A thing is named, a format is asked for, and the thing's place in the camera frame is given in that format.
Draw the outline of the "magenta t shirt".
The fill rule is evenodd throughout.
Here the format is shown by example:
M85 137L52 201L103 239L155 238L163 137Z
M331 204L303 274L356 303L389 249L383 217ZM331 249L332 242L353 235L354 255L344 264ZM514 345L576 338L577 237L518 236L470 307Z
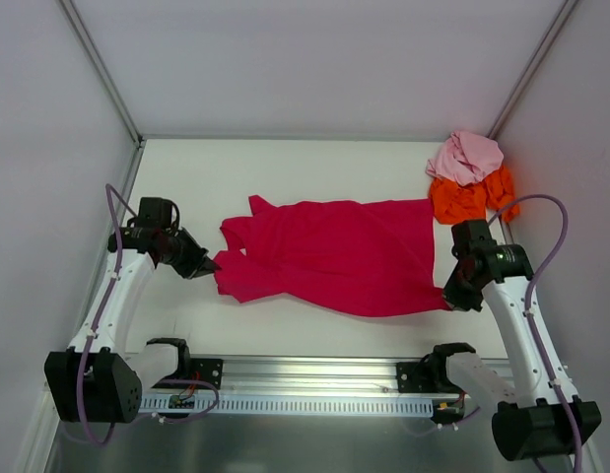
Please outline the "magenta t shirt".
M249 215L221 224L220 295L241 304L290 295L370 318L447 308L429 200L248 202Z

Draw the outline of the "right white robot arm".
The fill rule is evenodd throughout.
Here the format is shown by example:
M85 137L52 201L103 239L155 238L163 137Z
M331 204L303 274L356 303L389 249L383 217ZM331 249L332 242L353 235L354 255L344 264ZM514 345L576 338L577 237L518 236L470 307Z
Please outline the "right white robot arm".
M601 413L595 402L581 400L559 360L540 314L525 250L497 243L484 220L456 224L451 233L456 265L443 299L455 310L490 309L512 380L459 342L435 346L426 367L428 384L473 398L490 418L494 442L506 460L570 455L580 469L582 449L600 426Z

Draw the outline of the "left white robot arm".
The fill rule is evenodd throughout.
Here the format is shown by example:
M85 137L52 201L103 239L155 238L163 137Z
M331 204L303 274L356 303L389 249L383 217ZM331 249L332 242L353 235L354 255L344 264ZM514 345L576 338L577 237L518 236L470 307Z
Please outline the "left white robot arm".
M126 355L138 302L161 266L184 280L219 269L181 226L175 203L144 197L137 214L108 239L105 273L83 325L67 349L50 353L44 362L62 421L128 424L137 417L144 391L161 382L181 387L190 380L191 356L183 339L153 338L137 355Z

